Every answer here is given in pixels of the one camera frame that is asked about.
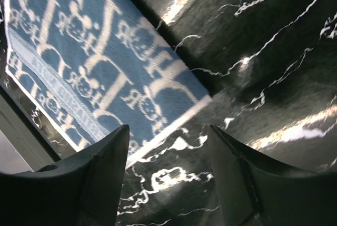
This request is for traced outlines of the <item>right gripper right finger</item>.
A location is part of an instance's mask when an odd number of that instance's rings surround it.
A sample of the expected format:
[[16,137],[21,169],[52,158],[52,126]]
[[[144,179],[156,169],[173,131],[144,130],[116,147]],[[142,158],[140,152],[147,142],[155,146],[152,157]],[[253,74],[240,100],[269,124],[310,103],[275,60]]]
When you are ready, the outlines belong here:
[[221,128],[207,132],[225,225],[336,225],[336,173],[271,158]]

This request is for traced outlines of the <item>blue white patterned towel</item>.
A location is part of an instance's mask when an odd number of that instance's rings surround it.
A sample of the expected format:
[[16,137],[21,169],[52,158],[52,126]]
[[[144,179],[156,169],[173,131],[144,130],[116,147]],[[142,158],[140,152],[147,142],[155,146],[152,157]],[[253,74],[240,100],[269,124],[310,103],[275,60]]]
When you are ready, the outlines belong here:
[[127,166],[211,97],[130,0],[4,0],[5,72],[80,151],[130,126]]

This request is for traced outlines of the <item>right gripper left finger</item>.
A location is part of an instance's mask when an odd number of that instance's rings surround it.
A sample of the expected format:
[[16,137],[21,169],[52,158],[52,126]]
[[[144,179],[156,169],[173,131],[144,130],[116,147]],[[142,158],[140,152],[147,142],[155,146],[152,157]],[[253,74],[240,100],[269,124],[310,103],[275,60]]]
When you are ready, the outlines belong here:
[[1,225],[115,225],[130,127],[36,172],[1,174]]

